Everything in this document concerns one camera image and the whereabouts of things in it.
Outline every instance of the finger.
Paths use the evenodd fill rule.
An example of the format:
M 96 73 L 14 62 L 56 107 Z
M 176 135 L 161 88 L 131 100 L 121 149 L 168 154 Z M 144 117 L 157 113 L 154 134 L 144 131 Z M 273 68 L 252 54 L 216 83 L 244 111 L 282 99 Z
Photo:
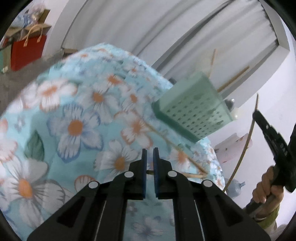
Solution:
M 263 190 L 263 186 L 262 186 L 261 182 L 257 184 L 256 189 L 257 189 L 257 193 L 258 193 L 258 197 L 260 199 L 260 202 L 265 203 L 266 202 L 266 194 Z
M 259 202 L 260 202 L 260 199 L 259 199 L 259 197 L 258 197 L 257 190 L 254 189 L 252 194 L 253 194 L 253 200 L 254 200 L 256 203 L 259 203 Z
M 265 195 L 266 196 L 269 195 L 270 194 L 271 185 L 270 185 L 270 179 L 269 179 L 267 173 L 264 173 L 262 175 L 262 187 L 263 187 L 263 190 L 265 192 Z
M 266 175 L 268 179 L 271 181 L 274 178 L 274 166 L 271 166 L 267 169 Z
M 279 201 L 282 201 L 284 198 L 284 187 L 283 186 L 272 186 L 271 193 L 276 196 Z

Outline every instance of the green plastic basket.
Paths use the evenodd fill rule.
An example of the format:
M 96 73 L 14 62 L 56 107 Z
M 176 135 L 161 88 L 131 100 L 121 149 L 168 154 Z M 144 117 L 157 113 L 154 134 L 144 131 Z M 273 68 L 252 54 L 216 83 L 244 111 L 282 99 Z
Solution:
M 191 142 L 197 142 L 233 119 L 208 77 L 197 72 L 177 82 L 152 103 L 155 116 Z

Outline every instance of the white curtain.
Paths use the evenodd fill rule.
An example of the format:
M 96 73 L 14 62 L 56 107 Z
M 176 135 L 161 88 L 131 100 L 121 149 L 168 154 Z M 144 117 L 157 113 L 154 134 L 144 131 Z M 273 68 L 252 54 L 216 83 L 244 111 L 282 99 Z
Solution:
M 89 0 L 63 47 L 100 42 L 132 52 L 177 81 L 196 70 L 209 73 L 216 49 L 210 77 L 216 88 L 254 69 L 277 46 L 257 0 Z

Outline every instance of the metal pin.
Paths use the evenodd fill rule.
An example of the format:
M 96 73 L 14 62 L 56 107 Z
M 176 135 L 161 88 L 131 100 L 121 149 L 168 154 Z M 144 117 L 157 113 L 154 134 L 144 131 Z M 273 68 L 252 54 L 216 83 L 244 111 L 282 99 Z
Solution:
M 168 176 L 169 177 L 175 177 L 175 176 L 177 176 L 177 173 L 175 171 L 169 171 Z
M 209 180 L 205 180 L 205 181 L 203 182 L 203 185 L 204 185 L 205 187 L 207 187 L 207 188 L 210 188 L 210 187 L 213 185 L 213 183 L 212 183 L 211 181 L 209 181 Z
M 89 188 L 94 189 L 94 188 L 97 188 L 98 185 L 99 185 L 99 184 L 98 184 L 97 182 L 92 181 L 92 182 L 89 183 Z
M 127 178 L 133 177 L 133 172 L 128 171 L 124 174 L 124 176 Z

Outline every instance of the red gift bag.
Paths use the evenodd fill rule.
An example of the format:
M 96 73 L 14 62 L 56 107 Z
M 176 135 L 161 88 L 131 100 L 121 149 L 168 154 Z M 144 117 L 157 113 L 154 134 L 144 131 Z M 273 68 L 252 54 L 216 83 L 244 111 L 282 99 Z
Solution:
M 29 38 L 31 31 L 41 29 L 40 37 Z M 42 35 L 43 28 L 38 24 L 33 26 L 21 41 L 14 42 L 11 51 L 11 69 L 18 71 L 24 66 L 41 58 L 44 49 L 46 35 Z

